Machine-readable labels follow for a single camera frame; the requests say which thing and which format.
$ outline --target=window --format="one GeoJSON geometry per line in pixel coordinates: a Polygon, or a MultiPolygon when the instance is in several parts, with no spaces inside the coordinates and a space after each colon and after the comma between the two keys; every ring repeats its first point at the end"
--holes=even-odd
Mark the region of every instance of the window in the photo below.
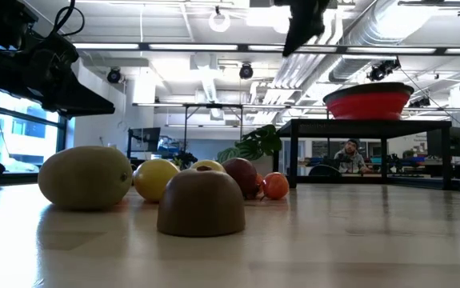
{"type": "Polygon", "coordinates": [[[0,123],[9,123],[0,129],[0,163],[8,171],[38,171],[57,152],[57,127],[3,114],[0,123]]]}
{"type": "Polygon", "coordinates": [[[66,120],[24,98],[0,92],[0,163],[7,172],[38,172],[64,148],[66,120]]]}
{"type": "Polygon", "coordinates": [[[45,111],[39,103],[24,98],[16,98],[2,92],[0,92],[0,107],[52,122],[59,121],[57,113],[45,111]]]}

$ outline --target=glass window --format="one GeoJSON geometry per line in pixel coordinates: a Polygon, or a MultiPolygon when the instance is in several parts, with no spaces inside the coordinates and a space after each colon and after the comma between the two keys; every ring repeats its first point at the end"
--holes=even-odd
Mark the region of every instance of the glass window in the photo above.
{"type": "Polygon", "coordinates": [[[55,154],[57,136],[57,127],[0,114],[0,163],[9,172],[38,172],[55,154]]]}
{"type": "Polygon", "coordinates": [[[59,114],[45,111],[39,103],[24,98],[16,98],[2,92],[0,92],[0,107],[48,121],[59,122],[59,114]]]}

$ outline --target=table surface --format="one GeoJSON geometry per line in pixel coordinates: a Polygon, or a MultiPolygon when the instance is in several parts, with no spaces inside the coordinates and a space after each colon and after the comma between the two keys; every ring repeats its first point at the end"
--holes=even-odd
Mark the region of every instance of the table surface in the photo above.
{"type": "Polygon", "coordinates": [[[452,127],[452,122],[292,119],[279,129],[279,136],[290,137],[293,125],[298,125],[299,137],[396,138],[452,127]]]}
{"type": "Polygon", "coordinates": [[[112,210],[53,208],[0,188],[0,287],[460,287],[460,193],[299,185],[246,202],[246,230],[179,238],[131,191],[112,210]]]}

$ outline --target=overturned bowl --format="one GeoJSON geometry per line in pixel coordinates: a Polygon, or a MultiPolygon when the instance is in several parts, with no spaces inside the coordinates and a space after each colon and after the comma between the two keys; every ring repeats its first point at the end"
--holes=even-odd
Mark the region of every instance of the overturned bowl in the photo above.
{"type": "Polygon", "coordinates": [[[413,92],[400,82],[371,83],[335,91],[323,101],[335,119],[399,120],[413,92]]]}

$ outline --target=potted plant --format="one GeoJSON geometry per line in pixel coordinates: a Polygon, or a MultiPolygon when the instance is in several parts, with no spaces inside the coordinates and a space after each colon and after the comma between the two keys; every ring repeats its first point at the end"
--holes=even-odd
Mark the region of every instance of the potted plant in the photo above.
{"type": "Polygon", "coordinates": [[[218,162],[240,157],[251,161],[260,174],[272,172],[272,155],[282,149],[282,142],[274,125],[265,125],[242,136],[235,147],[218,153],[218,162]]]}
{"type": "Polygon", "coordinates": [[[196,163],[198,159],[192,153],[180,151],[178,155],[173,157],[173,164],[178,166],[180,170],[185,170],[190,167],[190,164],[196,163]]]}

